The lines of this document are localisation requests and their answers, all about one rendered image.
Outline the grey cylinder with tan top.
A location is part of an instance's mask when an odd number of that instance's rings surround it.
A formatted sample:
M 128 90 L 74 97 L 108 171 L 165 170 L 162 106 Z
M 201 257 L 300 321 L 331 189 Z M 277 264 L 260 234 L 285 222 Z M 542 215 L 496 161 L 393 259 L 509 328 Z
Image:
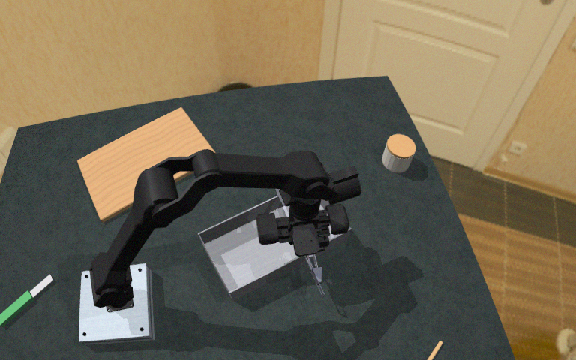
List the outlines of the grey cylinder with tan top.
M 383 166 L 395 173 L 406 171 L 415 154 L 416 146 L 404 135 L 394 134 L 388 138 L 382 155 Z

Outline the wooden board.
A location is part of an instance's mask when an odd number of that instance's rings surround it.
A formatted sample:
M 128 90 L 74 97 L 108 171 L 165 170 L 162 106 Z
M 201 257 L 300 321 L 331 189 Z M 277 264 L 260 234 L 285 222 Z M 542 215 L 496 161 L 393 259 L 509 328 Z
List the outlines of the wooden board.
M 141 172 L 170 157 L 214 149 L 178 108 L 78 160 L 94 207 L 103 222 L 133 205 Z

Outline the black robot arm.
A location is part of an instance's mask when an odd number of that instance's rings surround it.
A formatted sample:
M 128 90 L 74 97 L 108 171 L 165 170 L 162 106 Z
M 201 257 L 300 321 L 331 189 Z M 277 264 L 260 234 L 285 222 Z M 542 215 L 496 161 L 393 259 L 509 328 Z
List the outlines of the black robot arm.
M 178 197 L 174 176 L 194 171 L 195 179 Z M 188 157 L 168 157 L 139 174 L 132 210 L 109 250 L 99 253 L 89 269 L 95 307 L 107 312 L 134 306 L 130 264 L 155 228 L 166 228 L 194 210 L 216 188 L 280 189 L 285 206 L 300 218 L 312 218 L 321 200 L 330 206 L 359 197 L 359 173 L 354 166 L 328 174 L 312 151 L 292 151 L 285 157 L 216 154 L 203 149 Z M 329 235 L 317 223 L 288 226 L 295 254 L 315 254 L 329 246 Z M 132 306 L 131 306 L 132 305 Z M 108 311 L 109 310 L 109 311 Z

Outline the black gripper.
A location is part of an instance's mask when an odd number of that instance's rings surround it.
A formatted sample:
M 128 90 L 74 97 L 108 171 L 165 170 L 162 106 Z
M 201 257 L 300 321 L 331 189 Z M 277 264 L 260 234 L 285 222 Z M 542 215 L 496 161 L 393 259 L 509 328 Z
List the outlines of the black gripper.
M 328 236 L 330 236 L 329 225 L 331 226 L 331 234 L 333 235 L 347 233 L 350 229 L 347 211 L 341 204 L 327 205 L 325 210 L 319 210 L 316 215 L 309 218 L 296 216 L 289 206 L 289 217 L 279 217 L 275 219 L 275 213 L 257 215 L 256 226 L 259 243 L 269 245 L 276 242 L 289 242 L 293 245 L 293 238 L 291 238 L 288 233 L 288 226 L 291 222 L 294 222 L 295 225 L 317 223 L 318 228 L 326 231 Z

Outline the tan wooden spatula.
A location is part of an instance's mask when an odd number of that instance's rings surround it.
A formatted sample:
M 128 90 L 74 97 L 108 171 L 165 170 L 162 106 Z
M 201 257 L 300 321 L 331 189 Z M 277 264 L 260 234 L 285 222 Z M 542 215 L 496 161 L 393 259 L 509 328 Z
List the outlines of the tan wooden spatula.
M 433 360 L 434 356 L 437 354 L 437 351 L 440 349 L 440 347 L 442 346 L 443 342 L 439 341 L 439 343 L 435 346 L 434 350 L 432 351 L 432 353 L 430 354 L 428 360 Z

